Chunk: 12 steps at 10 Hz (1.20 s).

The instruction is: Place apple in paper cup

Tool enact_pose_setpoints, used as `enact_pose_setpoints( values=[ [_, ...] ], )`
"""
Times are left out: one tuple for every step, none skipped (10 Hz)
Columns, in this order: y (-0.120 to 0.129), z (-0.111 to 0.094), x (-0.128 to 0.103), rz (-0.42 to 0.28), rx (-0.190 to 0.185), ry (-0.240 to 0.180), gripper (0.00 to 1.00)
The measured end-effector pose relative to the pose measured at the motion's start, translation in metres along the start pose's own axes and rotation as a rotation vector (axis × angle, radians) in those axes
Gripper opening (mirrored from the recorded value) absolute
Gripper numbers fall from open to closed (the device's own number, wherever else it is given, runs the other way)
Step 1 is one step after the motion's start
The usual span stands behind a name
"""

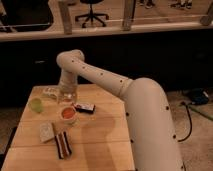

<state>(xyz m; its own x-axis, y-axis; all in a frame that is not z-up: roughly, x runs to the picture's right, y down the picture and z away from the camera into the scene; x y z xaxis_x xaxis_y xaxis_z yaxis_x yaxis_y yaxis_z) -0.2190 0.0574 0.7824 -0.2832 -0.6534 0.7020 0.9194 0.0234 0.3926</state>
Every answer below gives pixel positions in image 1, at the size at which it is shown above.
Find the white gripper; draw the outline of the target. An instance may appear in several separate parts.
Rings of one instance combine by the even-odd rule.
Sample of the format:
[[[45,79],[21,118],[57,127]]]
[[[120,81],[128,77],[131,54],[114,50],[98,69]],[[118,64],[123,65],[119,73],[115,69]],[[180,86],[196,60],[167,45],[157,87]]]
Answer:
[[[58,88],[59,88],[58,94],[59,102],[75,103],[77,101],[77,86],[75,84],[72,85],[60,84]]]

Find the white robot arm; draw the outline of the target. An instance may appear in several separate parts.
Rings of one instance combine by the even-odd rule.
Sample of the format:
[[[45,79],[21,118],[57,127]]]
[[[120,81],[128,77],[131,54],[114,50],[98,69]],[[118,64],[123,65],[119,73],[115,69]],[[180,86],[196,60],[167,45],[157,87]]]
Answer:
[[[80,50],[58,54],[60,89],[70,91],[79,76],[124,102],[137,171],[185,171],[170,106],[163,88],[150,78],[131,79],[84,62]]]

